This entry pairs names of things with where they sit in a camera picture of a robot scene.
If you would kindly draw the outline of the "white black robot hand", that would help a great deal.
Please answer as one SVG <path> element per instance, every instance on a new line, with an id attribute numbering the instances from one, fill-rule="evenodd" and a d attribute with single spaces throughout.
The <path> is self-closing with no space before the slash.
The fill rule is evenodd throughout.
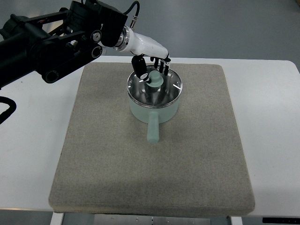
<path id="1" fill-rule="evenodd" d="M 135 75 L 146 83 L 151 83 L 149 72 L 144 56 L 150 57 L 154 62 L 154 68 L 160 73 L 168 75 L 171 59 L 168 50 L 154 39 L 129 31 L 129 40 L 125 44 L 125 51 L 131 52 L 134 56 L 131 60 Z"/>

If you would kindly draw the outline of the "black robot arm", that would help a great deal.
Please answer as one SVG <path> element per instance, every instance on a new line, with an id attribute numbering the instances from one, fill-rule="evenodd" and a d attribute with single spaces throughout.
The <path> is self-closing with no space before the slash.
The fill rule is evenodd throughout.
<path id="1" fill-rule="evenodd" d="M 0 85 L 36 71 L 54 83 L 114 47 L 127 12 L 98 0 L 73 1 L 57 13 L 28 18 L 12 14 L 0 30 Z"/>

